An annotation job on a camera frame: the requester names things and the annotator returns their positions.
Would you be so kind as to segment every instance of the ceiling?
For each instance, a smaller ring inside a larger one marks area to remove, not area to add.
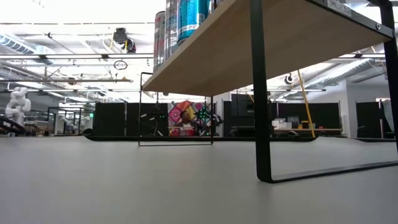
[[[347,0],[362,14],[380,21],[378,8],[365,7],[362,0]],[[121,53],[120,46],[111,43],[116,28],[126,28],[128,36],[134,40],[137,53],[152,53],[154,44],[155,14],[165,9],[165,0],[12,0],[0,3],[2,14],[0,18],[1,33],[7,34],[26,44],[42,45],[48,54],[115,54]],[[382,52],[382,46],[375,46],[377,52]],[[0,46],[0,54],[18,54]],[[43,75],[44,64],[28,61],[7,61],[24,69]],[[126,70],[116,70],[114,60],[53,60],[47,66],[47,74],[52,78],[83,78],[110,79],[127,78],[132,83],[81,83],[70,86],[59,84],[54,88],[104,88],[104,89],[139,89],[139,74],[151,72],[152,59],[125,60]],[[301,72],[305,81],[309,81],[321,72],[336,64],[321,63]],[[292,72],[297,82],[297,72]],[[286,85],[285,75],[268,80],[269,88],[292,88]],[[113,100],[138,101],[138,93],[107,93]],[[155,99],[144,94],[144,101]],[[161,99],[202,99],[199,96],[164,96]]]

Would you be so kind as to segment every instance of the wooden tabletop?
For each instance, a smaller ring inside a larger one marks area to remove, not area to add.
[[[392,37],[390,29],[375,31],[376,22],[354,11],[331,12],[327,1],[264,0],[262,5],[268,79]],[[213,96],[252,84],[249,13],[248,0],[225,0],[143,89]]]

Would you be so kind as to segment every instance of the label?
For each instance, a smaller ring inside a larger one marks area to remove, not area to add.
[[[328,7],[334,11],[340,12],[351,17],[351,9],[348,6],[338,2],[337,0],[328,0]]]

